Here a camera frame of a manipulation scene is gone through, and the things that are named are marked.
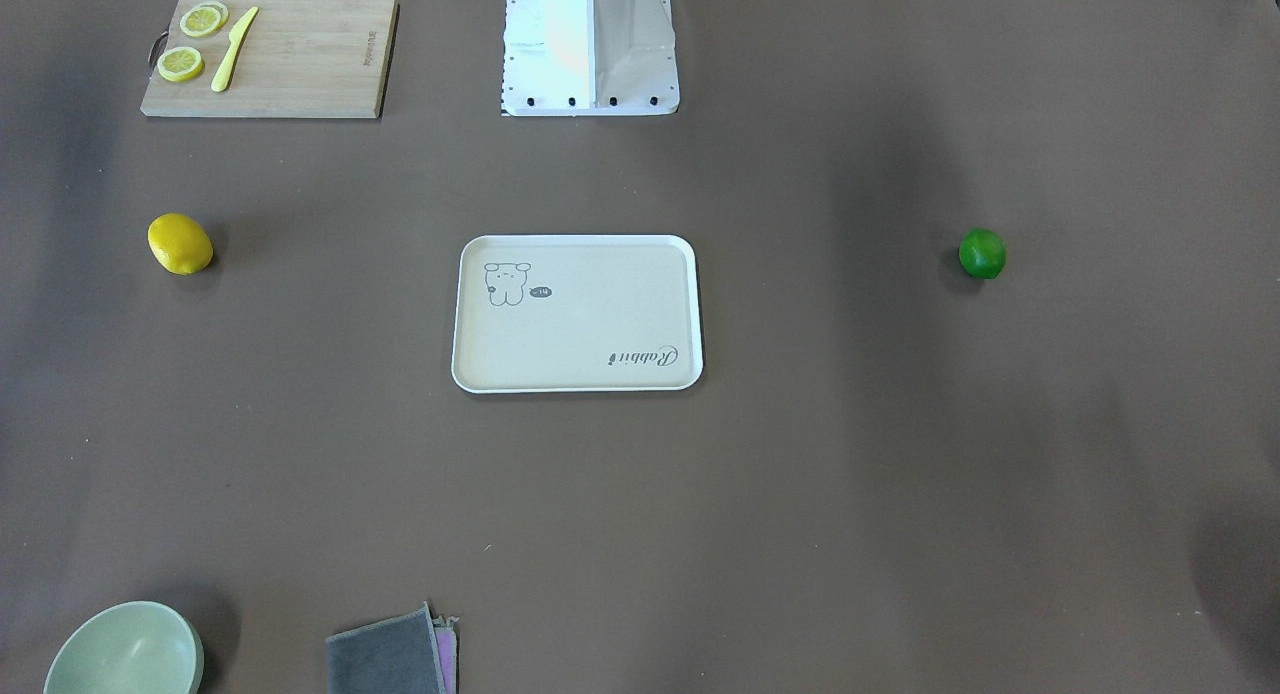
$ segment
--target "knife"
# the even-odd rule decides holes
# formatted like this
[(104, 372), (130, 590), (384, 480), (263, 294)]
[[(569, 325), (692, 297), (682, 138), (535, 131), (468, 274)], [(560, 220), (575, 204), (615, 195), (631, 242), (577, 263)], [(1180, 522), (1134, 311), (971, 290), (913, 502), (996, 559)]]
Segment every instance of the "knife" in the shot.
[(239, 46), (244, 41), (244, 32), (248, 32), (248, 26), (253, 23), (253, 15), (257, 15), (256, 6), (244, 12), (244, 15), (237, 20), (236, 26), (232, 27), (230, 33), (227, 36), (232, 41), (232, 46), (227, 50), (227, 56), (223, 58), (221, 64), (218, 65), (216, 73), (214, 73), (214, 83), (209, 87), (212, 91), (227, 91), (227, 85), (229, 85), (232, 79), (232, 70), (236, 69), (236, 58), (239, 55)]

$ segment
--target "cutting board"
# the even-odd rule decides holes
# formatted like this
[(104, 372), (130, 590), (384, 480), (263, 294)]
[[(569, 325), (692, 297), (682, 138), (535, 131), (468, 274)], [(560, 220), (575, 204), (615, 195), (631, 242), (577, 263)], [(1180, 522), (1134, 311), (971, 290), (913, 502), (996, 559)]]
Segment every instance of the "cutting board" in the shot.
[[(151, 73), (142, 97), (147, 117), (316, 117), (375, 119), (381, 111), (396, 35), (396, 0), (212, 0), (229, 19), (215, 35), (192, 38), (178, 26), (201, 1), (178, 0), (165, 49), (196, 47), (205, 70), (187, 82)], [(230, 87), (209, 88), (230, 46), (232, 26), (259, 6), (236, 60)]]

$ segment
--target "light green bowl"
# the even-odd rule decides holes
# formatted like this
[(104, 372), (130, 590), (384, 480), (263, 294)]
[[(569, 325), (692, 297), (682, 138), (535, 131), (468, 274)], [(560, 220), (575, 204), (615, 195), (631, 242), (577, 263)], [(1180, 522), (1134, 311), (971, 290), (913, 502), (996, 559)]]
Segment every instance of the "light green bowl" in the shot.
[(205, 648), (182, 615), (127, 602), (81, 625), (54, 657), (45, 694), (195, 694)]

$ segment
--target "tray rim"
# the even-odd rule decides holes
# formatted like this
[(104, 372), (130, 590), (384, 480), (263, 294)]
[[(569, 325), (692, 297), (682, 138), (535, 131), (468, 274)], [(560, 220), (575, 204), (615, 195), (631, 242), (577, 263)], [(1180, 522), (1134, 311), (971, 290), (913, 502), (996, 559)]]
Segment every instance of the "tray rim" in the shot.
[[(689, 325), (691, 339), (695, 343), (696, 355), (694, 357), (694, 370), (686, 382), (669, 387), (657, 387), (657, 385), (632, 385), (632, 387), (536, 387), (536, 388), (488, 388), (488, 387), (474, 387), (467, 384), (458, 371), (458, 325), (462, 321), (462, 266), (467, 261), (467, 252), (471, 248), (479, 248), (484, 246), (485, 242), (490, 239), (671, 239), (671, 243), (680, 248), (681, 254), (686, 257), (689, 266)], [(704, 357), (703, 357), (703, 321), (701, 321), (701, 301), (699, 300), (698, 289), (698, 257), (694, 252), (694, 247), (689, 243), (689, 239), (678, 234), (480, 234), (479, 237), (471, 238), (466, 246), (462, 247), (462, 252), (458, 255), (458, 287), (454, 298), (453, 307), (453, 343), (449, 356), (449, 373), (453, 376), (453, 383), (458, 385), (460, 389), (470, 394), (553, 394), (553, 393), (582, 393), (582, 392), (682, 392), (696, 384), (703, 376)]]

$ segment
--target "tray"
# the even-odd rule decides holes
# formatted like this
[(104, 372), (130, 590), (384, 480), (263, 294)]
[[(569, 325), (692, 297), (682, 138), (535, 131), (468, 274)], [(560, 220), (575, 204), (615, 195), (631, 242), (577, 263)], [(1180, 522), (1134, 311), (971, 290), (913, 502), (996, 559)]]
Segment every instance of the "tray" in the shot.
[(462, 248), (453, 380), (467, 392), (672, 391), (701, 371), (685, 239), (486, 236)]

